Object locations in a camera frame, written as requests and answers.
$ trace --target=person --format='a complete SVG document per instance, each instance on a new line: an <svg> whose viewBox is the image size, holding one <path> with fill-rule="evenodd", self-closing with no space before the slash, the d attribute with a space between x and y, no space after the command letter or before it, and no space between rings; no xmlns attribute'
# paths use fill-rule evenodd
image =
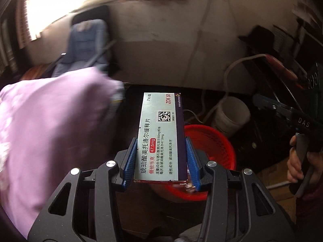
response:
<svg viewBox="0 0 323 242"><path fill-rule="evenodd" d="M287 180L297 183L304 178L301 162L296 154L296 137L290 140L292 148L287 161ZM296 199L297 241L323 240L323 153L308 152L307 159L314 173L304 195Z"/></svg>

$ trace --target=white bucket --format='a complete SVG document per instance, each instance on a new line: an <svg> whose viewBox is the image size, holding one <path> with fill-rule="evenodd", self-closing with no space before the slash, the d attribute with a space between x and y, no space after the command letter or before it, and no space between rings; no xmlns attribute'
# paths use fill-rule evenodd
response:
<svg viewBox="0 0 323 242"><path fill-rule="evenodd" d="M250 111L240 99L229 96L217 108L212 127L231 137L250 120Z"/></svg>

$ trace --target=qr code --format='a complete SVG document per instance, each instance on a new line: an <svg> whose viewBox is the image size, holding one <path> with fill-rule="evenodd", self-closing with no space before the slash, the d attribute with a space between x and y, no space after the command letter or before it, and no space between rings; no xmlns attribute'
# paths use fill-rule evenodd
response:
<svg viewBox="0 0 323 242"><path fill-rule="evenodd" d="M171 112L170 111L158 111L157 122L170 122Z"/></svg>

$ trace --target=purple stripe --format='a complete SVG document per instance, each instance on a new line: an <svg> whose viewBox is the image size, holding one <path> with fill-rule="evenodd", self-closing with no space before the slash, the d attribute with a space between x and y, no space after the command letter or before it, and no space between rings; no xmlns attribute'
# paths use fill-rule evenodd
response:
<svg viewBox="0 0 323 242"><path fill-rule="evenodd" d="M175 93L177 129L178 180L187 180L187 155L184 134L183 105L180 93Z"/></svg>

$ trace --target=purple cloth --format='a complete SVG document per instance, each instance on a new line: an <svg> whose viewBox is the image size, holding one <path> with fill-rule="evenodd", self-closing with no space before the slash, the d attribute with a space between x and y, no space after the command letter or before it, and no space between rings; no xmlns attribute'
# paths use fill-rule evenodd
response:
<svg viewBox="0 0 323 242"><path fill-rule="evenodd" d="M106 148L93 153L95 132L122 88L90 67L0 92L1 205L24 237L72 168L90 170L107 160Z"/></svg>

